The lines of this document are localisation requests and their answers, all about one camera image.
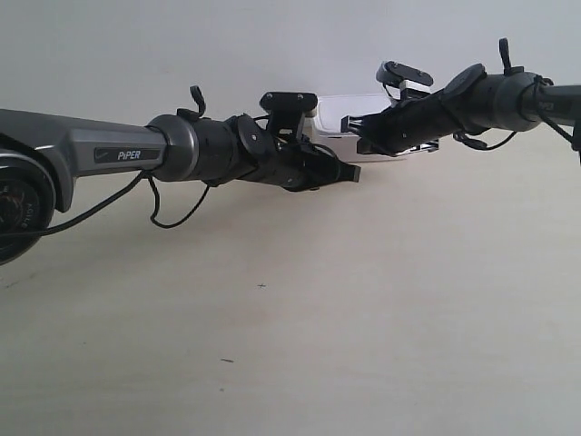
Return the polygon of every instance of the table surface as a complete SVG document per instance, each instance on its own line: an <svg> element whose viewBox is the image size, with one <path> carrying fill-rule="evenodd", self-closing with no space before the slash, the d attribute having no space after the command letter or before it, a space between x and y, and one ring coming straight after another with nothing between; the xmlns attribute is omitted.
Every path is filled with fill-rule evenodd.
<svg viewBox="0 0 581 436"><path fill-rule="evenodd" d="M231 183L170 231L143 183L45 238L0 270L0 434L577 433L579 160L540 128L443 145L316 193ZM163 185L162 219L201 191Z"/></svg>

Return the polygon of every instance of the robotic arm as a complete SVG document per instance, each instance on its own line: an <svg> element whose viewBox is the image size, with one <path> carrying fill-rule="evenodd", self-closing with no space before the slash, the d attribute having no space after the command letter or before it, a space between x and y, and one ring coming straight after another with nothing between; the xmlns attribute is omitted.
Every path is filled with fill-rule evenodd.
<svg viewBox="0 0 581 436"><path fill-rule="evenodd" d="M178 109L146 126L133 126L0 110L0 265L30 249L40 237L69 228L148 179L200 180L209 187L232 180L266 183L290 192L359 180L359 167L302 134L317 107L315 94L267 93L261 127L247 114L215 121L191 88L198 111ZM78 177L138 171L123 190L71 222L48 229L54 210L67 212ZM158 224L169 228L175 225Z"/></svg>
<svg viewBox="0 0 581 436"><path fill-rule="evenodd" d="M489 129L518 132L546 123L565 137L576 152L581 150L581 85L554 86L550 79L512 66L507 39L500 40L502 74L488 74L474 64L446 87L430 95L405 95L379 114L347 116L341 130L359 136L359 154L398 155L412 147L453 135L454 139L482 151L494 147L471 136ZM403 80L419 83L431 78L414 68L384 63L377 79L384 86ZM574 126L573 135L559 125Z"/></svg>

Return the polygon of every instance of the beige table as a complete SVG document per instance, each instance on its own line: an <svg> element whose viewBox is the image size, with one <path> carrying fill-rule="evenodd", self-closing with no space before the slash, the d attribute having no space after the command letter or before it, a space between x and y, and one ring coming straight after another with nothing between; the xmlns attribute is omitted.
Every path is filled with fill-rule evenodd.
<svg viewBox="0 0 581 436"><path fill-rule="evenodd" d="M0 434L578 434L580 187L547 130L233 183L173 231L144 183L0 271Z"/></svg>

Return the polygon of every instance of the white plastic container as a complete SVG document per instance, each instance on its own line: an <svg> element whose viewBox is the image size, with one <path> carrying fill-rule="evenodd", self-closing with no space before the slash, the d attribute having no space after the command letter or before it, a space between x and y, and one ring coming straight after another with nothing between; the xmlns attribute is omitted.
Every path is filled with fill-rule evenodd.
<svg viewBox="0 0 581 436"><path fill-rule="evenodd" d="M344 162L380 162L391 159L380 154L357 154L358 136L341 132L347 115L375 114L391 106L387 94L330 95L319 97L317 113L311 119L311 140L327 145Z"/></svg>

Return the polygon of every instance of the white box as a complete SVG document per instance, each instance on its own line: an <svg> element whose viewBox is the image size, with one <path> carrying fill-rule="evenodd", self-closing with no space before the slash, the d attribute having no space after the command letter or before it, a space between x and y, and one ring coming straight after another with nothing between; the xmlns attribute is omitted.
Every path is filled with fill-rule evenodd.
<svg viewBox="0 0 581 436"><path fill-rule="evenodd" d="M344 162L380 162L391 159L380 154L357 154L358 136L341 132L341 119L347 115L375 114L391 106L387 94L329 95L319 97L317 112L311 119L311 140L333 150Z"/></svg>

